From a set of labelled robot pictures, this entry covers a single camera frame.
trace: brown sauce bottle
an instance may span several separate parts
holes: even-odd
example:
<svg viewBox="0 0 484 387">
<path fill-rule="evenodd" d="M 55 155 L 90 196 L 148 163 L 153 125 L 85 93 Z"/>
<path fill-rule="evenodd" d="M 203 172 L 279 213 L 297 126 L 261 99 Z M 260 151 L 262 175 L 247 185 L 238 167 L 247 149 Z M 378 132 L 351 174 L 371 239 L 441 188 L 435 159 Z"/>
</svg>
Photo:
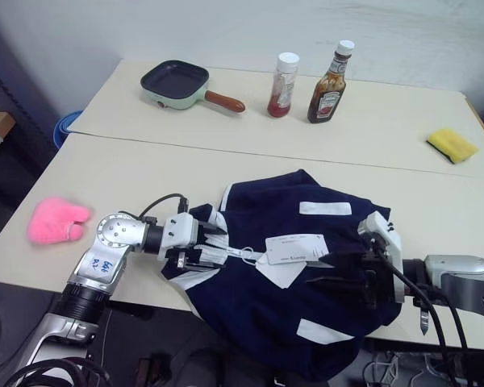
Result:
<svg viewBox="0 0 484 387">
<path fill-rule="evenodd" d="M 344 89 L 346 89 L 344 72 L 354 48 L 355 44 L 351 40 L 339 42 L 330 69 L 315 86 L 307 115 L 311 123 L 325 123 L 335 113 Z"/>
</svg>

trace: sponge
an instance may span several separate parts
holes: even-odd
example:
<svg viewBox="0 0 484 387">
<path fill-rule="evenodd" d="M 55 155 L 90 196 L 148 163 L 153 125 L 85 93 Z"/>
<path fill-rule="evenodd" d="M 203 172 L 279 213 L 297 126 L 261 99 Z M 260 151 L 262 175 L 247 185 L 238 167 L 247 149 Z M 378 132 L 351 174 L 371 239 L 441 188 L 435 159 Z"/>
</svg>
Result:
<svg viewBox="0 0 484 387">
<path fill-rule="evenodd" d="M 447 156 L 454 164 L 460 163 L 478 152 L 478 148 L 446 127 L 435 131 L 427 142 Z"/>
<path fill-rule="evenodd" d="M 84 234 L 82 224 L 91 211 L 61 198 L 46 198 L 34 209 L 27 227 L 28 238 L 37 244 L 78 240 Z"/>
</svg>

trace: bottle label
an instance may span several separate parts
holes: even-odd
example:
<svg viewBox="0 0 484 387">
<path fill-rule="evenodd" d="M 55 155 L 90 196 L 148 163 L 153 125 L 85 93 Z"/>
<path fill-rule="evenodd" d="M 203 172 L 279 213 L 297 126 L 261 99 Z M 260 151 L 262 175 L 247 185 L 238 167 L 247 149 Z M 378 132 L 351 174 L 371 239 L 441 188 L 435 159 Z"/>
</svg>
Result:
<svg viewBox="0 0 484 387">
<path fill-rule="evenodd" d="M 277 99 L 278 107 L 288 107 L 292 99 L 292 89 L 294 88 L 294 74 L 282 74 L 280 81 L 282 83 L 282 91 Z"/>
<path fill-rule="evenodd" d="M 325 119 L 330 117 L 332 111 L 340 98 L 340 91 L 328 91 L 319 99 L 319 107 L 317 108 L 317 118 Z"/>
<path fill-rule="evenodd" d="M 330 69 L 328 70 L 330 73 L 334 74 L 342 74 L 346 71 L 346 65 L 348 64 L 347 61 L 341 62 L 334 58 L 332 64 L 330 64 Z"/>
</svg>

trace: black nonstick surface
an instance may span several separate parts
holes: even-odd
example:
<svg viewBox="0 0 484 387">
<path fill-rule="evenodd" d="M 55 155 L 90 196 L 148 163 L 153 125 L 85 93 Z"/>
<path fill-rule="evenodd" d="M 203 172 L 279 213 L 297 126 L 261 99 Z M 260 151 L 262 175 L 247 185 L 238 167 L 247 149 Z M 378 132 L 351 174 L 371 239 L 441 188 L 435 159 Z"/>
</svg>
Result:
<svg viewBox="0 0 484 387">
<path fill-rule="evenodd" d="M 199 90 L 209 76 L 202 67 L 180 60 L 167 60 L 145 74 L 140 83 L 144 89 L 160 96 L 183 99 Z"/>
</svg>

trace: wall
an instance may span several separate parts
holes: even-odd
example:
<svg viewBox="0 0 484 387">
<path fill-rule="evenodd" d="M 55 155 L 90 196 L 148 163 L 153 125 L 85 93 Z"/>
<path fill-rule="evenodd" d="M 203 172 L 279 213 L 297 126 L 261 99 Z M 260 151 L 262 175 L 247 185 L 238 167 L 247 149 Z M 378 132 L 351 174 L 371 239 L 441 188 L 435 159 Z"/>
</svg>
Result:
<svg viewBox="0 0 484 387">
<path fill-rule="evenodd" d="M 484 0 L 0 0 L 0 34 L 58 114 L 122 57 L 270 71 L 286 50 L 318 76 L 351 39 L 350 78 L 457 89 L 484 117 Z"/>
</svg>

